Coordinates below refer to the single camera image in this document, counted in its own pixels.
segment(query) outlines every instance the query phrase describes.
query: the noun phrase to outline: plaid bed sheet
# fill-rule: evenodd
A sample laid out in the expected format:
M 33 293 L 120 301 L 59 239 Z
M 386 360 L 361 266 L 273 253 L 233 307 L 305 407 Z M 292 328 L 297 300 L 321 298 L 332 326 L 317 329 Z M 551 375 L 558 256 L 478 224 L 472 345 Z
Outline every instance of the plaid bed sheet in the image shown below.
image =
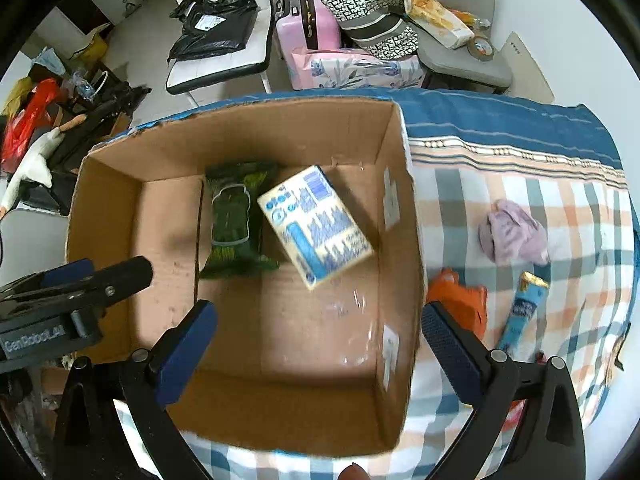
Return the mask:
M 620 158 L 597 118 L 585 107 L 469 92 L 370 89 L 295 95 L 310 94 L 363 95 L 401 106 L 426 275 L 452 267 L 463 283 L 487 287 L 488 348 L 498 342 L 519 274 L 529 270 L 551 283 L 546 305 L 527 325 L 514 357 L 533 361 L 540 350 L 563 357 L 587 426 L 606 396 L 614 345 L 625 333 L 638 280 L 635 215 Z M 497 267 L 482 253 L 478 225 L 500 198 L 519 204 L 545 226 L 550 265 Z M 126 407 L 118 412 L 139 461 L 157 473 Z M 470 413 L 422 339 L 404 431 L 393 452 L 331 460 L 184 437 L 216 480 L 334 480 L 351 462 L 374 480 L 405 480 L 428 475 Z M 512 434 L 500 435 L 480 476 L 499 466 Z

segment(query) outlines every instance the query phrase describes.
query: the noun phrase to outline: purple cloth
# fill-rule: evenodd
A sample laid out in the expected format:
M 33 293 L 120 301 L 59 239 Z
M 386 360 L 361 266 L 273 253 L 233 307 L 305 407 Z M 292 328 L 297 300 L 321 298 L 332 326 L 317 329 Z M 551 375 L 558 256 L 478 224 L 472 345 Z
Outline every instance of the purple cloth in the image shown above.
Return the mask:
M 534 264 L 548 263 L 546 231 L 511 200 L 498 200 L 478 228 L 480 246 L 496 265 L 521 258 Z

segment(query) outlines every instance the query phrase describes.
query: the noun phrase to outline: chair seat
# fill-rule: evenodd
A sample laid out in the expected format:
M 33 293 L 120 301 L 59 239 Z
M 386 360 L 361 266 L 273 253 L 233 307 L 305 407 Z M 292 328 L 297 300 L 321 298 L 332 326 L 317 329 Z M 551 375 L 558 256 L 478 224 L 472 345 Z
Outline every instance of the chair seat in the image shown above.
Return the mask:
M 169 70 L 166 90 L 169 94 L 182 94 L 221 81 L 263 72 L 269 65 L 272 31 L 271 9 L 260 10 L 246 48 L 224 56 L 176 61 Z
M 411 27 L 418 33 L 418 59 L 432 72 L 500 89 L 511 85 L 511 69 L 497 49 L 493 59 L 481 61 L 469 54 L 465 46 L 449 50 L 420 27 Z

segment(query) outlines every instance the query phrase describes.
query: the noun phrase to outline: green wet wipes pack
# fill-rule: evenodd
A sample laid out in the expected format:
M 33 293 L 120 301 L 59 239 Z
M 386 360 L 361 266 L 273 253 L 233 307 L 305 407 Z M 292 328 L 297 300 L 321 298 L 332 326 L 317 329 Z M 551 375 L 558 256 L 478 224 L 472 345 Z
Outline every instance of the green wet wipes pack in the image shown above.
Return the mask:
M 267 191 L 277 172 L 270 162 L 242 162 L 211 166 L 205 172 L 211 191 L 211 252 L 201 278 L 258 274 L 278 268 L 261 254 L 264 215 L 258 197 Z

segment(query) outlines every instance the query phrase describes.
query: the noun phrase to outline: open cardboard box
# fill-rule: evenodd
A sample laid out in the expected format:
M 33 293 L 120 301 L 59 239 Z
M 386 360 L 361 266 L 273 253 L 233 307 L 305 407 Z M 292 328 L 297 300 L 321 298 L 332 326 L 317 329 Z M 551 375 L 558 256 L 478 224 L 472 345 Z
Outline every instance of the open cardboard box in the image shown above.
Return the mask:
M 104 339 L 86 354 L 108 362 L 150 348 L 196 299 L 210 300 L 218 330 L 168 407 L 180 430 L 331 457 L 391 450 L 424 297 L 405 135 L 391 102 L 292 98 L 197 112 L 92 151 L 76 185 L 68 260 L 102 268 L 142 254 L 154 278 L 108 310 Z M 280 257 L 279 270 L 198 281 L 211 236 L 205 168 L 242 160 L 276 161 L 280 182 L 319 164 L 375 254 L 309 292 L 265 219 L 263 248 Z

